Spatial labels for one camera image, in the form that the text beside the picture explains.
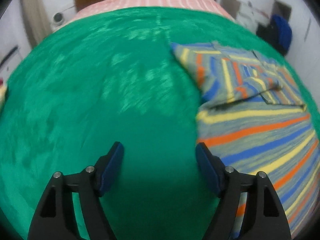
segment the curtain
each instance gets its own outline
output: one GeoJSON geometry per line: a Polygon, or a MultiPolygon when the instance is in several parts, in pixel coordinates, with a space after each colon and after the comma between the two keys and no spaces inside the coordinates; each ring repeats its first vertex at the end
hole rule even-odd
{"type": "Polygon", "coordinates": [[[23,21],[31,46],[34,48],[52,33],[42,0],[21,0],[23,21]]]}

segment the metal screw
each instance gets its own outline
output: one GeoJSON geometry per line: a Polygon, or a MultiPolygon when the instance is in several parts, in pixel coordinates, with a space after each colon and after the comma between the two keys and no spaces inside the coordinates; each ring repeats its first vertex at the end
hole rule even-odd
{"type": "Polygon", "coordinates": [[[53,174],[53,177],[54,178],[59,178],[61,176],[61,172],[60,171],[57,171],[57,172],[55,172],[54,174],[53,174]]]}
{"type": "Polygon", "coordinates": [[[265,178],[267,176],[267,174],[263,171],[259,171],[259,176],[262,177],[262,178],[265,178]]]}
{"type": "Polygon", "coordinates": [[[235,169],[232,168],[231,166],[227,166],[227,167],[225,168],[225,170],[226,170],[226,172],[232,173],[235,169]]]}
{"type": "Polygon", "coordinates": [[[94,167],[93,166],[88,166],[85,168],[86,172],[93,172],[94,171],[94,167]]]}

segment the orange stripe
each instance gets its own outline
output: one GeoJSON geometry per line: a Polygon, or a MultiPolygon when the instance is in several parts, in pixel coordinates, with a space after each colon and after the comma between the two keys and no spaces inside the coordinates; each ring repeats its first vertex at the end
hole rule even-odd
{"type": "Polygon", "coordinates": [[[297,100],[295,99],[295,97],[297,97],[295,95],[295,93],[292,91],[292,89],[289,87],[289,85],[287,83],[283,83],[284,87],[286,87],[286,91],[289,94],[289,96],[291,97],[291,99],[294,101],[294,104],[297,105],[299,102],[297,102],[297,100]]]}
{"type": "MultiPolygon", "coordinates": [[[[307,218],[310,216],[311,213],[313,213],[313,208],[317,205],[317,201],[313,203],[313,205],[310,207],[309,211],[307,212],[307,218]]],[[[305,223],[301,223],[298,228],[295,228],[292,232],[292,239],[294,239],[294,235],[296,235],[296,232],[299,232],[301,228],[305,226],[305,223]]]]}
{"type": "Polygon", "coordinates": [[[311,189],[309,190],[308,194],[304,197],[303,201],[300,203],[300,205],[298,206],[297,210],[292,214],[292,216],[288,219],[288,223],[291,223],[295,217],[299,214],[299,212],[301,211],[301,209],[305,206],[305,204],[310,200],[310,196],[311,194],[314,192],[316,185],[318,183],[318,180],[316,179],[315,182],[313,183],[311,189]]]}
{"type": "Polygon", "coordinates": [[[197,65],[197,83],[198,83],[198,87],[200,88],[204,83],[204,73],[205,73],[205,68],[201,66],[202,54],[197,54],[196,65],[197,65]]]}
{"type": "Polygon", "coordinates": [[[275,130],[275,129],[284,128],[289,125],[305,121],[305,120],[309,119],[309,117],[310,117],[310,114],[307,114],[303,117],[291,119],[291,120],[288,120],[285,122],[254,126],[254,127],[246,128],[246,129],[236,131],[233,133],[211,137],[208,139],[201,139],[200,138],[198,140],[198,142],[204,142],[207,145],[207,147],[217,146],[217,145],[229,143],[229,142],[238,140],[242,137],[246,137],[246,136],[253,135],[256,133],[262,133],[262,132],[267,132],[267,131],[271,131],[271,130],[275,130]]]}
{"type": "Polygon", "coordinates": [[[196,65],[197,66],[201,66],[202,65],[202,54],[197,54],[196,65]]]}
{"type": "Polygon", "coordinates": [[[244,215],[244,211],[245,211],[245,203],[242,204],[240,207],[238,207],[237,210],[237,217],[243,216],[244,215]]]}
{"type": "Polygon", "coordinates": [[[247,91],[245,90],[244,87],[235,87],[235,90],[241,92],[242,98],[248,98],[247,91]]]}
{"type": "Polygon", "coordinates": [[[285,70],[278,68],[278,71],[280,71],[284,75],[286,80],[288,80],[291,85],[293,85],[294,87],[297,87],[297,84],[295,83],[295,81],[289,76],[289,74],[285,70]]]}
{"type": "Polygon", "coordinates": [[[272,87],[272,85],[273,85],[273,80],[272,80],[272,78],[267,78],[267,80],[269,81],[269,86],[272,87]]]}
{"type": "Polygon", "coordinates": [[[283,102],[287,101],[287,100],[285,100],[283,94],[281,94],[279,91],[274,91],[274,93],[275,93],[275,94],[279,97],[279,99],[281,100],[280,103],[283,104],[283,102]]]}
{"type": "MultiPolygon", "coordinates": [[[[298,162],[298,164],[288,174],[286,174],[284,177],[282,177],[280,180],[278,180],[273,185],[275,190],[278,190],[279,188],[281,188],[287,181],[289,181],[298,172],[298,170],[310,158],[310,156],[312,155],[313,151],[316,149],[318,144],[319,144],[319,141],[318,140],[315,141],[313,143],[313,145],[311,146],[310,150],[308,151],[308,153],[300,160],[300,162],[298,162]]],[[[237,216],[238,217],[243,216],[244,215],[244,210],[245,210],[245,204],[242,204],[240,207],[238,207],[237,216]]]]}
{"type": "Polygon", "coordinates": [[[238,84],[239,86],[241,86],[243,83],[242,83],[242,78],[241,78],[241,74],[240,74],[237,62],[233,61],[232,66],[233,66],[233,69],[235,70],[238,84]]]}
{"type": "Polygon", "coordinates": [[[263,73],[263,70],[259,65],[250,65],[250,66],[256,67],[260,73],[263,73]]]}
{"type": "Polygon", "coordinates": [[[198,67],[198,78],[197,78],[199,87],[201,87],[202,84],[204,83],[204,72],[205,72],[204,67],[199,66],[198,67]]]}
{"type": "Polygon", "coordinates": [[[287,181],[289,181],[298,171],[299,169],[306,163],[306,161],[310,158],[310,156],[312,155],[313,151],[316,149],[316,147],[318,146],[319,141],[316,140],[313,145],[311,146],[311,148],[309,149],[309,151],[307,152],[307,154],[297,163],[297,165],[289,172],[287,173],[284,177],[282,177],[281,179],[279,179],[273,186],[275,187],[275,189],[279,189],[281,188],[287,181]]]}

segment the green blanket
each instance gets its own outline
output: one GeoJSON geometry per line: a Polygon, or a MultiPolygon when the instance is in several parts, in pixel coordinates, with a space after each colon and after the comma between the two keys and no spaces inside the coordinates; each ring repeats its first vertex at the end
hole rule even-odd
{"type": "MultiPolygon", "coordinates": [[[[200,95],[170,51],[218,41],[286,64],[320,132],[310,93],[268,44],[220,16],[176,8],[128,8],[67,25],[9,79],[0,116],[0,207],[26,239],[55,171],[77,173],[114,141],[125,157],[101,199],[119,240],[201,239],[218,203],[196,165],[200,95]]],[[[77,195],[79,229],[88,238],[77,195]]]]}

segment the striped cloth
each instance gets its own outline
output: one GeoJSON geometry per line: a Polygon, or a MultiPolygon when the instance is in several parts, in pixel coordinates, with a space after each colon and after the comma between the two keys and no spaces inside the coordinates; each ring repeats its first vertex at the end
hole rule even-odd
{"type": "MultiPolygon", "coordinates": [[[[265,171],[295,236],[317,201],[320,154],[310,114],[289,72],[256,51],[217,43],[174,43],[172,49],[202,92],[198,142],[239,172],[265,171]]],[[[242,194],[234,237],[245,201],[242,194]]]]}
{"type": "Polygon", "coordinates": [[[99,13],[140,6],[162,6],[207,11],[233,20],[215,0],[104,0],[82,9],[70,22],[99,13]]]}

